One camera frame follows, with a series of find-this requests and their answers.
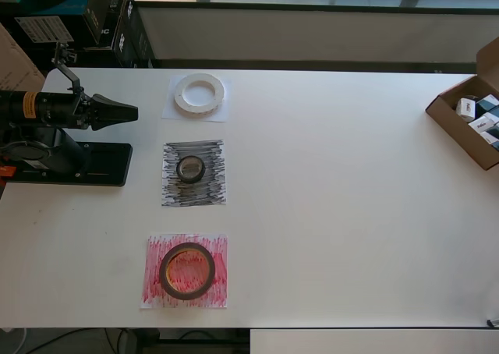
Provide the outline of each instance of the red scribbles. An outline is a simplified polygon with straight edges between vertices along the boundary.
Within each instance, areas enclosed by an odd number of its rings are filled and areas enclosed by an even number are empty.
[[[163,257],[173,247],[196,242],[210,251],[215,262],[212,286],[200,298],[182,301],[168,295],[159,282]],[[199,288],[207,276],[207,264],[198,253],[186,252],[174,259],[169,276],[178,290],[188,292]],[[147,244],[146,270],[143,278],[141,307],[214,307],[227,306],[227,237],[225,235],[153,235]]]

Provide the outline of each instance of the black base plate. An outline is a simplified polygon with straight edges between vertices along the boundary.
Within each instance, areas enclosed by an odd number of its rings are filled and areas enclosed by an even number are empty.
[[[51,171],[31,168],[24,161],[7,162],[17,167],[16,174],[7,182],[33,184],[124,186],[132,157],[132,146],[128,143],[78,142],[87,150],[90,163],[75,175],[61,175]]]

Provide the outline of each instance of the white table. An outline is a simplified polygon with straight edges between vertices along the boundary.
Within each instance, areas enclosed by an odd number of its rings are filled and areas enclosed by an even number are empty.
[[[491,354],[499,331],[480,329],[256,329],[251,354]]]
[[[499,170],[425,107],[463,75],[211,71],[226,123],[161,119],[172,75],[75,69],[137,122],[122,188],[8,184],[0,327],[480,326],[499,316]],[[52,72],[46,91],[69,82]],[[161,207],[162,144],[222,138],[226,206]],[[228,236],[228,308],[140,310],[147,237]]]

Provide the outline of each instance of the tape roll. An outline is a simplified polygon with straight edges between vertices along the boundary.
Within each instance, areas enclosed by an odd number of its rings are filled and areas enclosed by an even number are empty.
[[[197,251],[207,262],[208,266],[208,275],[204,283],[196,290],[191,292],[182,292],[179,291],[173,284],[172,280],[170,280],[169,276],[169,267],[172,261],[181,253],[185,253],[187,251]],[[184,301],[188,301],[191,299],[199,298],[204,293],[208,291],[213,284],[213,280],[215,277],[215,262],[211,253],[199,243],[194,242],[185,242],[180,245],[174,246],[170,251],[168,251],[161,261],[161,266],[159,268],[159,281],[161,283],[161,287],[173,298],[181,299]]]
[[[193,83],[208,83],[214,89],[214,98],[207,104],[203,106],[194,106],[190,104],[184,98],[184,93],[186,88]],[[183,111],[190,113],[194,116],[206,116],[212,112],[215,112],[217,108],[221,105],[225,95],[224,86],[219,79],[208,75],[207,73],[195,73],[189,75],[180,80],[175,88],[175,103]]]
[[[180,159],[175,170],[180,181],[186,184],[194,184],[203,178],[206,166],[203,159],[189,155]]]

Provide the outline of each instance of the black tape roll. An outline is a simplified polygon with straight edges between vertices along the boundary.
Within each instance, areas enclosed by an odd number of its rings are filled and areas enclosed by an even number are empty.
[[[203,159],[194,155],[189,155],[180,159],[176,171],[180,181],[186,184],[194,184],[203,178],[206,166],[204,165]]]
[[[204,282],[204,284],[201,285],[199,289],[194,290],[192,292],[180,292],[179,290],[175,289],[168,280],[167,276],[168,266],[170,265],[172,260],[175,257],[177,257],[179,254],[184,253],[186,251],[197,251],[201,253],[201,255],[208,262],[208,277],[206,281]],[[173,298],[181,299],[184,301],[189,301],[191,299],[196,299],[201,297],[211,287],[211,284],[213,284],[214,277],[215,277],[215,262],[213,260],[213,257],[204,246],[201,246],[199,243],[194,243],[194,242],[181,243],[180,245],[171,248],[170,251],[166,253],[165,257],[161,261],[161,266],[159,268],[159,281],[163,289]]]

